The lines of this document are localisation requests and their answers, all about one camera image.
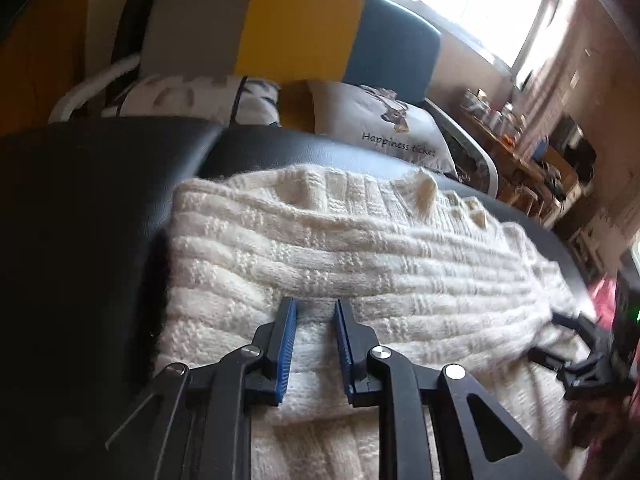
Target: pink object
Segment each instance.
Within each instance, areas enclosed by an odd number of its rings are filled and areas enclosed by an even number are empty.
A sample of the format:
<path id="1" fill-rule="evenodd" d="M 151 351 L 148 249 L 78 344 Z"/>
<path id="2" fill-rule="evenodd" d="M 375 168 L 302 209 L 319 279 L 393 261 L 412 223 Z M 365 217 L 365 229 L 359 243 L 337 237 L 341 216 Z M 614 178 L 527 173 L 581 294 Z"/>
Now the pink object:
<path id="1" fill-rule="evenodd" d="M 605 274 L 599 282 L 591 285 L 588 291 L 598 316 L 598 324 L 611 329 L 616 313 L 616 279 Z"/>

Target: cushion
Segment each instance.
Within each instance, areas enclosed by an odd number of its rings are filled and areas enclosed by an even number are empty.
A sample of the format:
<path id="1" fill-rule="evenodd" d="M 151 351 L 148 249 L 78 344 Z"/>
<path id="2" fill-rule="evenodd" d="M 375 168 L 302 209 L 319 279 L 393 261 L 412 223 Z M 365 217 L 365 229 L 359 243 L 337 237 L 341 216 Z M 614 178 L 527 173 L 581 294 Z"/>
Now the cushion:
<path id="1" fill-rule="evenodd" d="M 422 101 L 440 51 L 439 31 L 389 0 L 154 0 L 144 37 L 141 77 L 325 79 L 408 103 Z"/>
<path id="2" fill-rule="evenodd" d="M 151 75 L 133 84 L 103 117 L 179 116 L 200 117 L 230 124 L 280 125 L 279 86 L 267 79 L 228 76 L 185 78 Z"/>
<path id="3" fill-rule="evenodd" d="M 399 101 L 390 90 L 321 80 L 308 85 L 316 134 L 456 174 L 449 147 L 425 110 Z"/>

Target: white curved armrest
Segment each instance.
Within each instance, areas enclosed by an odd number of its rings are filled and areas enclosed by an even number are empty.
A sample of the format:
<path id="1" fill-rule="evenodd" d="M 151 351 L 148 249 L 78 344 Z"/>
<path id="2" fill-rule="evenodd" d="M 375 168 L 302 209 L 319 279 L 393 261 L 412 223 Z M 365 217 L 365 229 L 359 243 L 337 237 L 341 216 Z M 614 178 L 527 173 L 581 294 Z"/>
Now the white curved armrest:
<path id="1" fill-rule="evenodd" d="M 95 76 L 82 81 L 72 88 L 56 103 L 49 116 L 49 123 L 68 121 L 74 110 L 77 110 L 92 97 L 98 95 L 107 85 L 121 75 L 135 70 L 140 64 L 140 54 L 131 54 L 112 64 Z"/>
<path id="2" fill-rule="evenodd" d="M 436 121 L 436 124 L 444 128 L 451 137 L 457 140 L 465 151 L 471 156 L 478 166 L 484 166 L 489 176 L 489 189 L 486 190 L 487 195 L 495 196 L 498 194 L 498 171 L 495 164 L 488 153 L 482 149 L 480 144 L 463 130 L 460 125 L 449 117 L 443 110 L 438 108 L 432 101 L 425 99 L 420 106 L 427 110 Z"/>

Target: printed pillow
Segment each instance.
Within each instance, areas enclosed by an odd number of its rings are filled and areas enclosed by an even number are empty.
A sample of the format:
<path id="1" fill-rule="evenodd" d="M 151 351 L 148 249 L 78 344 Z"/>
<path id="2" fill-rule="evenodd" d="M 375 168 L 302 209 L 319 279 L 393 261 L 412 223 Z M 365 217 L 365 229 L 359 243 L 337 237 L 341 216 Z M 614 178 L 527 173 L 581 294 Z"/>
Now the printed pillow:
<path id="1" fill-rule="evenodd" d="M 151 75 L 124 91 L 111 107 L 102 111 L 102 116 L 201 117 L 225 126 L 280 126 L 279 90 L 272 81 L 247 76 L 215 80 Z"/>
<path id="2" fill-rule="evenodd" d="M 456 174 L 449 147 L 425 110 L 397 100 L 391 90 L 334 81 L 307 83 L 314 99 L 316 134 Z"/>

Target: white knit sweater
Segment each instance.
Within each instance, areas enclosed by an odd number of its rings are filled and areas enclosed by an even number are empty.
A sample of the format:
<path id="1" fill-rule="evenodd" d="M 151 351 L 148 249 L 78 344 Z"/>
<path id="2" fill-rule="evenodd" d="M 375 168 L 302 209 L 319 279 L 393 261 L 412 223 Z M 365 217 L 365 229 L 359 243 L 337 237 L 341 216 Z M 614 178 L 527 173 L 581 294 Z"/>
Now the white knit sweater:
<path id="1" fill-rule="evenodd" d="M 218 361 L 302 298 L 289 388 L 253 416 L 254 479 L 374 479 L 378 419 L 342 389 L 335 298 L 415 364 L 457 362 L 548 452 L 566 449 L 562 387 L 529 365 L 551 308 L 575 313 L 558 264 L 475 198 L 424 170 L 379 180 L 317 166 L 190 180 L 174 196 L 172 276 L 157 368 Z M 575 356 L 574 340 L 562 352 Z"/>

